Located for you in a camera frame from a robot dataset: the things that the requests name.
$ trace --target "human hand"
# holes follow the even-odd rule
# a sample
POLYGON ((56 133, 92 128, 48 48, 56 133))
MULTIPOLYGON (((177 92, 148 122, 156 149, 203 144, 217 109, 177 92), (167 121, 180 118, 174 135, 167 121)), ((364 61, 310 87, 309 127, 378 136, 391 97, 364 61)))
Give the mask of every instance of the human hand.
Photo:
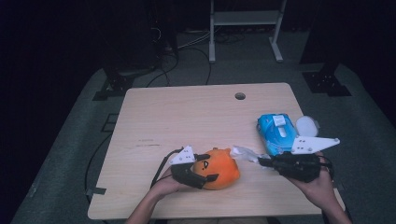
POLYGON ((326 167, 322 166, 319 177, 309 183, 289 177, 287 179, 303 192, 309 202, 320 208, 328 216, 331 223, 351 223, 335 197, 332 178, 326 167))
POLYGON ((157 182, 154 184, 149 192, 156 194, 160 200, 166 195, 177 192, 181 189, 191 189, 191 187, 178 183, 172 177, 172 171, 169 167, 157 180, 157 182))
MULTIPOLYGON (((317 155, 323 156, 323 153, 318 152, 317 155)), ((309 183, 289 177, 287 179, 303 192, 309 202, 321 209, 332 203, 338 204, 332 188, 332 179, 326 167, 322 166, 319 177, 309 183)))

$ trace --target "floor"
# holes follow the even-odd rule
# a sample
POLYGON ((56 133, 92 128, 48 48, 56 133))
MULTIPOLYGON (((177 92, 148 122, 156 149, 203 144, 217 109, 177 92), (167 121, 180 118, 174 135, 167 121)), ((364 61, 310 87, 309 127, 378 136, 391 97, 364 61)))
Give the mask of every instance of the floor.
MULTIPOLYGON (((277 63, 271 33, 227 35, 216 45, 217 60, 207 59, 207 39, 163 56, 158 69, 138 77, 133 88, 287 82, 305 115, 318 121, 319 136, 337 137, 341 144, 325 151, 335 166, 335 183, 355 223, 390 223, 396 219, 396 131, 361 85, 355 73, 340 65, 335 75, 351 96, 312 93, 302 72, 322 64, 299 64, 309 32, 281 32, 283 63, 277 63)), ((178 34, 180 46, 202 34, 178 34)), ((31 190, 12 223, 99 223, 87 217, 86 189, 95 187, 117 121, 122 96, 93 101, 106 81, 102 69, 92 74, 53 143, 31 190)), ((282 224, 322 223, 320 216, 279 217, 282 224)), ((124 220, 107 220, 122 223, 124 220)))

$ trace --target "orange plush toy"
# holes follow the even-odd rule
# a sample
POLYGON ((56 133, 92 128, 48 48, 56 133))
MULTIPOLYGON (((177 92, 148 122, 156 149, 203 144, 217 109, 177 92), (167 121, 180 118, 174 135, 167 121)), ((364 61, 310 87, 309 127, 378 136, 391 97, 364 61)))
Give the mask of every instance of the orange plush toy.
POLYGON ((193 165, 193 171, 202 176, 218 174, 213 182, 206 182, 204 189, 225 189, 233 184, 240 176, 238 165, 230 156, 230 149, 217 149, 207 151, 210 158, 198 161, 193 165))

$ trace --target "black cable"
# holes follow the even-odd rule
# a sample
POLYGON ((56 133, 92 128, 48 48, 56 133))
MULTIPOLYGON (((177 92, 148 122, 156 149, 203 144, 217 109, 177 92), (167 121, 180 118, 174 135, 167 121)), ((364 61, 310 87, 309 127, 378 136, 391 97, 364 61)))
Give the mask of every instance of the black cable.
POLYGON ((167 73, 170 72, 170 71, 172 71, 172 70, 174 70, 174 69, 177 67, 177 65, 178 65, 178 58, 177 58, 176 56, 172 55, 172 54, 165 54, 164 56, 170 56, 170 57, 175 58, 175 59, 176 59, 176 63, 175 63, 169 70, 167 70, 167 71, 164 71, 164 70, 161 68, 161 70, 163 70, 163 72, 160 73, 160 74, 159 74, 158 76, 156 76, 155 78, 153 78, 153 79, 146 85, 146 88, 149 87, 149 85, 150 85, 153 81, 155 81, 157 78, 159 78, 159 77, 161 77, 161 76, 163 76, 163 75, 166 76, 166 81, 167 81, 167 84, 169 85, 169 81, 170 81, 170 80, 169 80, 169 77, 168 77, 167 73))
POLYGON ((90 197, 87 195, 87 191, 88 191, 88 171, 90 170, 91 167, 91 163, 93 161, 93 158, 95 157, 96 153, 99 151, 100 147, 105 143, 105 141, 112 135, 113 133, 109 134, 100 144, 99 146, 96 148, 96 150, 93 152, 93 154, 91 155, 90 161, 88 162, 87 168, 85 170, 85 177, 84 177, 84 189, 85 189, 85 197, 87 198, 87 201, 89 204, 91 204, 91 200, 90 197))
POLYGON ((207 64, 209 65, 209 73, 207 74, 207 78, 206 78, 206 82, 205 82, 205 85, 207 85, 207 83, 209 82, 209 79, 210 79, 210 75, 211 75, 211 73, 212 73, 212 64, 211 64, 210 61, 209 61, 209 57, 208 57, 208 56, 206 55, 206 53, 205 53, 203 50, 201 50, 201 49, 196 49, 196 48, 182 48, 182 49, 180 49, 180 50, 184 50, 184 49, 197 50, 197 51, 201 52, 202 54, 204 54, 204 56, 206 57, 207 64))

